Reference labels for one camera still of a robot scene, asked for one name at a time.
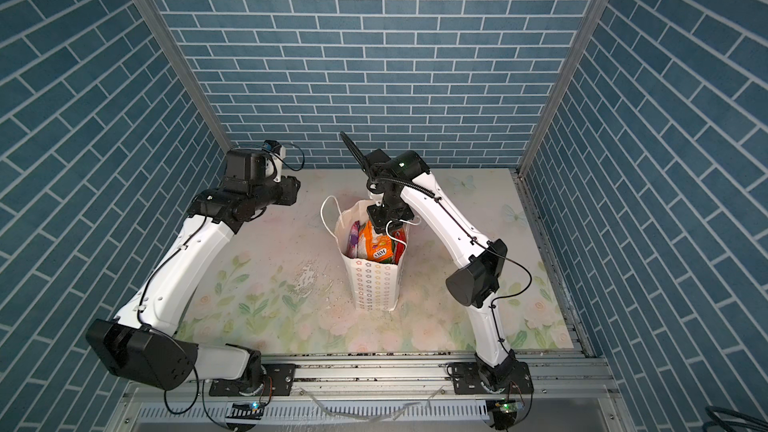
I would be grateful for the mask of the purple Fox's raspberry candy bag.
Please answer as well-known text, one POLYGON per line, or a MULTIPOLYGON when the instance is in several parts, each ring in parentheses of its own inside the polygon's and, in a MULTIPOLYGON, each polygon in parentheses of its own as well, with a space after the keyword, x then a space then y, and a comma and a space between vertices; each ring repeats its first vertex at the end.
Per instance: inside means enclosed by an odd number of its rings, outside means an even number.
POLYGON ((360 228, 361 223, 359 221, 355 221, 352 223, 348 235, 345 255, 350 259, 355 259, 358 257, 358 243, 360 238, 360 228))

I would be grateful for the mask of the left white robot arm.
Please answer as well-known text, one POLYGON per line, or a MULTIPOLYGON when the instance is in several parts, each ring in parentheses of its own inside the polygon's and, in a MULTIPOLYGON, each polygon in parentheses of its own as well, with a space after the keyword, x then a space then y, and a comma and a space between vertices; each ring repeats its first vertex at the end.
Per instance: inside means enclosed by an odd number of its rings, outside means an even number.
POLYGON ((220 184, 194 197, 171 250, 113 318, 97 319, 86 331, 110 374, 164 391, 190 379, 222 381, 238 395, 263 390, 259 351, 203 346, 174 335, 209 266, 241 227, 271 205, 296 202, 300 182, 283 175, 285 157, 284 145, 274 140, 226 153, 220 184))

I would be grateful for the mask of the orange Fox's fruits candy bag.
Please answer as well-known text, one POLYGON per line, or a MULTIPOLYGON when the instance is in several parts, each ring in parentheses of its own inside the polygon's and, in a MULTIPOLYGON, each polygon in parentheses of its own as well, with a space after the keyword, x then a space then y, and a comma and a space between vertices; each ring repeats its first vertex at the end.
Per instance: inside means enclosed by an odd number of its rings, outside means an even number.
POLYGON ((371 222, 359 227, 357 257, 377 263, 393 264, 396 256, 396 243, 386 234, 378 234, 371 222))

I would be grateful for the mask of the white patterned paper bag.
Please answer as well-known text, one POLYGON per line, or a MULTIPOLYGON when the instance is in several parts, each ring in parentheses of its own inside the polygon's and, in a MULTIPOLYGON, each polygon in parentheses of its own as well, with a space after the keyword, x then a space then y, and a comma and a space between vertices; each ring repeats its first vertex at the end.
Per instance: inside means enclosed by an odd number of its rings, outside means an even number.
MULTIPOLYGON (((362 225, 370 222, 367 207, 375 203, 373 200, 360 200, 351 208, 343 210, 337 198, 330 195, 320 207, 320 218, 327 232, 333 237, 343 261, 355 306, 365 311, 392 311, 399 299, 406 251, 398 265, 377 263, 358 257, 350 259, 345 255, 352 223, 359 221, 362 225)), ((407 248, 410 227, 414 224, 413 220, 405 221, 401 226, 407 234, 407 248)))

